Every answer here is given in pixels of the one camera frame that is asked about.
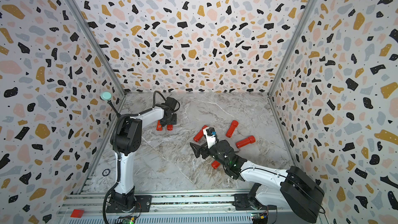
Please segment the red flashlight white rim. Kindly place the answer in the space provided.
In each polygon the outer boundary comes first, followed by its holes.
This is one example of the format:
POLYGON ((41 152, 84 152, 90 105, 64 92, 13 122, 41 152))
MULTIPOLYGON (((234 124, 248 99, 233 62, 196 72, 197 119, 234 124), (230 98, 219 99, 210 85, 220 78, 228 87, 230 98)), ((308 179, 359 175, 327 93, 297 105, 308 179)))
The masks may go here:
POLYGON ((156 128, 156 130, 157 130, 157 131, 162 131, 162 130, 163 130, 163 126, 161 125, 161 123, 160 123, 159 120, 158 120, 158 123, 157 123, 157 128, 156 128))

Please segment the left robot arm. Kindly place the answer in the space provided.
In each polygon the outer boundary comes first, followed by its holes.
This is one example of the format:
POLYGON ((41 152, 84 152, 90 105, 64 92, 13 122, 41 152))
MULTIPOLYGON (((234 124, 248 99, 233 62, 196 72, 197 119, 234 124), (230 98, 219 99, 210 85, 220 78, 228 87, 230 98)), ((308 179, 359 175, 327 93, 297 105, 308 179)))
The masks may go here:
POLYGON ((161 127, 175 125, 176 112, 180 103, 172 97, 163 98, 163 103, 156 103, 154 93, 152 107, 138 114, 117 114, 117 122, 111 136, 111 145, 116 157, 116 182, 105 197, 110 205, 123 212, 130 212, 136 207, 134 185, 135 153, 142 143, 143 128, 159 123, 161 127))

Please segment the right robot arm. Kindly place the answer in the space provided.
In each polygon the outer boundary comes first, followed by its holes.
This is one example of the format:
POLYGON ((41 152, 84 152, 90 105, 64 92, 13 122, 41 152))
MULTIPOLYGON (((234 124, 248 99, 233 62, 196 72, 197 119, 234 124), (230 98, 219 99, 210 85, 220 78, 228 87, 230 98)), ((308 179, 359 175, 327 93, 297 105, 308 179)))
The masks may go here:
POLYGON ((321 205, 323 189, 296 166, 288 170, 260 166, 240 157, 226 140, 217 141, 211 147, 195 143, 190 143, 190 147, 196 158, 211 157, 220 163, 225 174, 233 180, 253 184, 249 194, 235 203, 237 208, 286 207, 311 224, 316 223, 320 213, 325 213, 321 205))

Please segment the microphone stand green head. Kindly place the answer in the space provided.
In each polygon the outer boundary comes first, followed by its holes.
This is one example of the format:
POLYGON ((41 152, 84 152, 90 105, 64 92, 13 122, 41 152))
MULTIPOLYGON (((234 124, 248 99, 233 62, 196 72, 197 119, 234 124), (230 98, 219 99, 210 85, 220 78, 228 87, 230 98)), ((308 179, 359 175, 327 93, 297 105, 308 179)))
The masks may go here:
POLYGON ((112 103, 112 94, 110 92, 103 92, 101 93, 101 99, 106 101, 108 103, 108 105, 114 110, 117 118, 119 118, 121 115, 120 113, 117 111, 117 109, 115 108, 115 106, 112 103))

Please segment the round marker sticker left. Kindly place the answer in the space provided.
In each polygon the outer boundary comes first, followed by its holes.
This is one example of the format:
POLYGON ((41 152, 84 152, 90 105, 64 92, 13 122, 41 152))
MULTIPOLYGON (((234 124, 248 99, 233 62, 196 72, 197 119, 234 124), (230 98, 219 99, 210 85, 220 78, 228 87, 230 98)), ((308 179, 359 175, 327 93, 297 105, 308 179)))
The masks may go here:
POLYGON ((105 169, 105 170, 102 172, 102 176, 104 176, 104 177, 108 176, 109 174, 110 174, 110 169, 105 169))

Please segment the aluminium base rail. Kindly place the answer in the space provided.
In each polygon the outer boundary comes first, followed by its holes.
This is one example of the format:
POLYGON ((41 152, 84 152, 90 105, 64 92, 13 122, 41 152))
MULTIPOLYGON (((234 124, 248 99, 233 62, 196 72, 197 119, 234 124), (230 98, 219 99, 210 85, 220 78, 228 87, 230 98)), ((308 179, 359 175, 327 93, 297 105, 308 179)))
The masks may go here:
POLYGON ((56 224, 303 224, 286 207, 267 205, 263 209, 237 208, 248 189, 137 192, 136 207, 123 212, 110 203, 103 206, 104 194, 69 195, 56 214, 56 224), (74 209, 85 211, 71 218, 74 209))

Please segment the red block on rail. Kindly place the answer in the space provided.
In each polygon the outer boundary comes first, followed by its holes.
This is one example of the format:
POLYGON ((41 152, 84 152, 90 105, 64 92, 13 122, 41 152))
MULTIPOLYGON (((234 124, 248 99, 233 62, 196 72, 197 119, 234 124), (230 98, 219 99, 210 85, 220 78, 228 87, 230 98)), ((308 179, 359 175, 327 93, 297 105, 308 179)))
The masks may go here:
POLYGON ((82 209, 74 209, 70 215, 71 218, 82 218, 85 211, 82 209))

